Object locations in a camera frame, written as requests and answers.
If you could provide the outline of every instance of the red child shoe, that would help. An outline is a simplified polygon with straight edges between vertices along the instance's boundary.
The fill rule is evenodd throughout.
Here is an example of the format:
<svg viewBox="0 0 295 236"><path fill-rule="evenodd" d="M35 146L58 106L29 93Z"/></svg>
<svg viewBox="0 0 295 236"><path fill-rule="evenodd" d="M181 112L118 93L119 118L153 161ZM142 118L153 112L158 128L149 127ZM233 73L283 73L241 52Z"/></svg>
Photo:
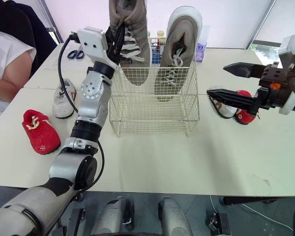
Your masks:
<svg viewBox="0 0 295 236"><path fill-rule="evenodd" d="M239 95L251 97L251 94L245 90L238 90L237 93ZM246 110L238 109L235 114L235 119L240 124L249 124L255 119L255 117L249 114Z"/></svg>
<svg viewBox="0 0 295 236"><path fill-rule="evenodd" d="M60 147L60 138L48 121L48 116L34 110L27 110L22 126L33 149L42 155Z"/></svg>

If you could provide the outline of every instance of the white wire basket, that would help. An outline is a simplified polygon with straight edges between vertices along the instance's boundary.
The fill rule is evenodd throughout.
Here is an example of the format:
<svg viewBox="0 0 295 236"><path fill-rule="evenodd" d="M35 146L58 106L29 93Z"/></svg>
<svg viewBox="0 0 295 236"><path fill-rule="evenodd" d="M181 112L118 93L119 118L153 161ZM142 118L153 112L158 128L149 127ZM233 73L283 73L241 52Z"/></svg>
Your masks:
<svg viewBox="0 0 295 236"><path fill-rule="evenodd" d="M151 67L120 67L114 74L109 120L118 137L123 133L189 135L200 120L194 59L190 67L160 67L162 48L157 38L151 44ZM179 79L172 81L171 74Z"/></svg>

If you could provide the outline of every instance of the white cable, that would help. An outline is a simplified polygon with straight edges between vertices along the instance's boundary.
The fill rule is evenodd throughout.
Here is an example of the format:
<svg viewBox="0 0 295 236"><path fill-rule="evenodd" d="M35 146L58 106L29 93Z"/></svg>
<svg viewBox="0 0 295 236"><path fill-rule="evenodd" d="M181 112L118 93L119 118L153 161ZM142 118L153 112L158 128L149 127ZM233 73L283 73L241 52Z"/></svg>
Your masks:
<svg viewBox="0 0 295 236"><path fill-rule="evenodd" d="M210 195L210 200L211 200L211 204L212 204L212 207L213 207L213 210L215 211L215 213L217 213L215 207L214 207L214 204L213 204L213 201L212 201L212 196Z"/></svg>
<svg viewBox="0 0 295 236"><path fill-rule="evenodd" d="M283 224L283 223L281 223L281 222L278 222L278 221L276 221L276 220L273 220L273 219L271 219L271 218L269 218L269 217L267 217L267 216L265 216L265 215L262 215L260 212L257 212L256 210L250 208L250 207L247 206L246 204L242 204L242 205L243 205L244 207L248 208L249 210L253 211L254 213L256 213L256 214L258 214L258 215L264 217L265 219L267 219L267 220L269 220L269 221L272 221L272 222L274 222L274 223L276 223L276 224L282 225L282 226L288 228L289 230L291 230L292 232L294 232L293 229L292 229L290 226L285 225L285 224Z"/></svg>

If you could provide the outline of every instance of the cable connector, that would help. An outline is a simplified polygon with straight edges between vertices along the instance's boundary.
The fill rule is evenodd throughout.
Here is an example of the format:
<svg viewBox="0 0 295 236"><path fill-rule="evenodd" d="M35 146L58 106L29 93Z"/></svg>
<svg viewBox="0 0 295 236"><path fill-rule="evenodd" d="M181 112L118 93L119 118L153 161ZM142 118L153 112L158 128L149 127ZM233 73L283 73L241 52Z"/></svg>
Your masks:
<svg viewBox="0 0 295 236"><path fill-rule="evenodd" d="M70 40L73 40L76 43L80 43L78 34L76 32L71 32L71 34L69 35Z"/></svg>

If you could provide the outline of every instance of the table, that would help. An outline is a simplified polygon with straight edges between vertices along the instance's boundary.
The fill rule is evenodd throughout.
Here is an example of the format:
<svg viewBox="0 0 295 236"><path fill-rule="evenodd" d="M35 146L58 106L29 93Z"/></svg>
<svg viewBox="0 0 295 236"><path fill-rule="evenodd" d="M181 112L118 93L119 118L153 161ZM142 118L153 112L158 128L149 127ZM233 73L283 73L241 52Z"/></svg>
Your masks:
<svg viewBox="0 0 295 236"><path fill-rule="evenodd" d="M27 109L36 109L49 116L63 143L76 115L53 117L54 92L23 88L0 117L0 185L27 188L47 181L59 150L34 152L21 122ZM78 91L76 106L80 95ZM295 196L295 113L261 110L261 120L244 126L220 118L206 95L199 95L199 104L201 120L190 137L117 138L107 120L100 136L105 169L90 191ZM95 157L100 166L100 154Z"/></svg>
<svg viewBox="0 0 295 236"><path fill-rule="evenodd" d="M55 89L59 85L58 56L62 44L59 44L50 56L45 60L35 75L25 84L30 89ZM81 83L86 77L89 66L93 66L88 57L84 59L68 59L66 55L79 45L71 43L65 49L62 56L61 72L64 78L68 78L74 84L76 90L81 89ZM212 86L224 86L230 90L248 90L255 94L259 88L259 80L255 78L242 78L223 70L223 67L236 62L248 62L261 64L255 52L242 49L215 49L207 48L202 63L197 63L198 93L207 94L207 89Z"/></svg>

